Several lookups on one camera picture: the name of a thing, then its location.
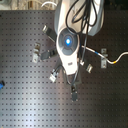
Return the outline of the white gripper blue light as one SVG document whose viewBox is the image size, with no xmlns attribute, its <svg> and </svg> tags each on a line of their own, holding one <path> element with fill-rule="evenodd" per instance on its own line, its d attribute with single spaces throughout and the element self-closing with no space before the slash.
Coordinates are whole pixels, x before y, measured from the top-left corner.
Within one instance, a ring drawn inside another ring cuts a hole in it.
<svg viewBox="0 0 128 128">
<path fill-rule="evenodd" d="M 56 48 L 66 73 L 74 74 L 77 71 L 79 37 L 70 33 L 67 28 L 64 28 L 57 37 Z M 71 85 L 71 78 L 66 73 L 66 84 Z M 81 71 L 79 69 L 74 85 L 81 83 Z"/>
</svg>

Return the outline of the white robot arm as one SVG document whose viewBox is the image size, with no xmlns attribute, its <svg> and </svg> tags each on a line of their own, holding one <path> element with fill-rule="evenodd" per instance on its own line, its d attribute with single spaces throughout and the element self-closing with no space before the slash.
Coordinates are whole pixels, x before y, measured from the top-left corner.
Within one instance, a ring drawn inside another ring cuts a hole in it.
<svg viewBox="0 0 128 128">
<path fill-rule="evenodd" d="M 55 11 L 56 48 L 66 75 L 76 77 L 82 35 L 94 36 L 104 21 L 104 0 L 60 0 Z"/>
</svg>

